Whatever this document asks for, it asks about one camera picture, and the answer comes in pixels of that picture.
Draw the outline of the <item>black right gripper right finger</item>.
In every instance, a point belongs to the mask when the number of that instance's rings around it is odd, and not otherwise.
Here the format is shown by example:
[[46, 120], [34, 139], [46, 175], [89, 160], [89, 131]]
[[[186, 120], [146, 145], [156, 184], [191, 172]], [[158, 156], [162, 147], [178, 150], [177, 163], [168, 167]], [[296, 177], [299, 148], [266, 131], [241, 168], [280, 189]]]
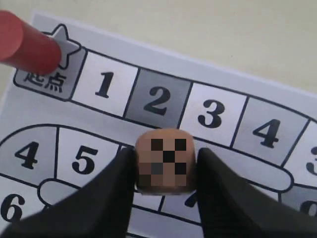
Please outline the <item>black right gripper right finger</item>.
[[209, 148], [197, 158], [197, 204], [206, 238], [315, 238], [317, 220], [261, 193]]

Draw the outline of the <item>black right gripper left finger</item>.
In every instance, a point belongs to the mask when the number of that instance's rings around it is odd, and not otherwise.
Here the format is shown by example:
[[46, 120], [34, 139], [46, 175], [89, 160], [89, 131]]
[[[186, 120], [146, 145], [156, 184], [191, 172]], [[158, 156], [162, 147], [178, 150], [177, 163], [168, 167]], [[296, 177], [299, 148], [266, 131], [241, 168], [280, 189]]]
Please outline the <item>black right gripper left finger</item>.
[[53, 207], [11, 223], [3, 238], [124, 238], [127, 233], [136, 155], [124, 148], [89, 183]]

